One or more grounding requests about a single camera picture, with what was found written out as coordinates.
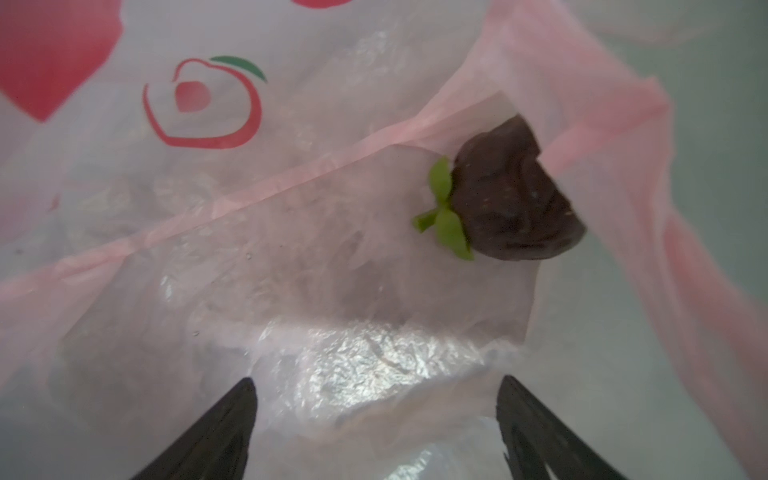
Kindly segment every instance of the printed logo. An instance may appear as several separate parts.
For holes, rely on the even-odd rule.
[[[147,119],[154,132],[163,143],[171,147],[224,149],[239,147],[248,142],[248,140],[253,138],[261,125],[261,100],[259,99],[259,94],[256,91],[253,82],[240,70],[251,73],[266,83],[264,73],[248,60],[229,55],[213,57],[208,61],[199,58],[188,58],[176,67],[172,81],[178,81],[184,66],[190,64],[203,65],[206,68],[223,71],[235,77],[245,87],[246,92],[248,93],[250,102],[248,118],[240,129],[219,137],[171,136],[161,127],[160,122],[157,120],[157,116],[152,111],[148,97],[149,84],[146,84],[141,95],[141,100],[144,105],[144,112],[147,114]],[[176,85],[174,97],[176,100],[176,108],[181,113],[201,111],[208,106],[211,100],[210,90],[208,90],[208,87],[201,81],[180,82]]]

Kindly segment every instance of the red apple logo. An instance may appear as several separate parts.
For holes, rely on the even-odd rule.
[[[157,118],[152,111],[149,104],[149,98],[147,93],[149,92],[149,85],[144,86],[142,92],[142,104],[144,105],[144,112],[147,114],[147,119],[157,136],[171,147],[188,147],[188,148],[235,148],[242,144],[245,144],[253,138],[261,125],[261,100],[259,94],[256,91],[256,87],[253,86],[253,82],[248,79],[243,73],[236,70],[233,67],[245,70],[251,74],[256,75],[264,83],[266,83],[266,77],[264,73],[253,63],[239,57],[232,57],[223,55],[219,57],[213,57],[209,61],[200,60],[199,58],[188,58],[182,61],[177,67],[172,79],[173,82],[178,81],[181,69],[188,64],[199,64],[207,68],[213,68],[215,70],[224,71],[233,77],[235,77],[245,87],[248,98],[250,100],[250,113],[248,118],[240,129],[232,132],[231,134],[222,135],[219,137],[201,137],[201,138],[189,138],[189,137],[173,137],[166,133],[166,131],[160,126]],[[181,113],[191,113],[201,111],[210,103],[211,95],[208,87],[201,81],[182,81],[177,84],[174,91],[174,97],[176,99],[176,108]]]
[[[352,0],[293,0],[293,3],[307,8],[331,8],[350,3]]]

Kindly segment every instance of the chocolate coating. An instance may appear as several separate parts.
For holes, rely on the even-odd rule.
[[[520,115],[462,146],[449,201],[474,250],[500,260],[543,260],[584,236],[586,227],[537,162],[539,153]]]

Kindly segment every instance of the translucent plastic bag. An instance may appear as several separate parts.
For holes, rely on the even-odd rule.
[[[57,45],[50,71],[2,42],[27,68],[0,79],[17,449],[47,438],[72,450],[62,478],[127,478],[250,375],[251,478],[504,478],[482,415],[536,358],[519,346],[552,263],[465,263],[408,219],[437,154],[519,111],[688,391],[753,477],[768,470],[765,319],[671,205],[656,81],[555,1],[298,3],[61,2],[38,26],[87,27],[31,41]],[[6,3],[3,35],[23,46],[6,24],[39,4]],[[42,78],[68,83],[30,97]]]

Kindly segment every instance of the green strawberry leaf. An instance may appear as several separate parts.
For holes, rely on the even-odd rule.
[[[452,187],[453,183],[448,157],[442,157],[429,170],[429,189],[435,195],[438,205],[448,203],[448,195],[451,194]]]
[[[419,233],[424,233],[426,229],[435,224],[435,218],[437,217],[437,208],[431,209],[429,212],[424,212],[421,215],[416,215],[411,220],[411,224],[416,228]]]
[[[467,237],[464,235],[462,221],[449,208],[440,208],[435,218],[435,230],[437,230],[438,242],[453,250],[458,258],[463,260],[475,259],[469,249]]]

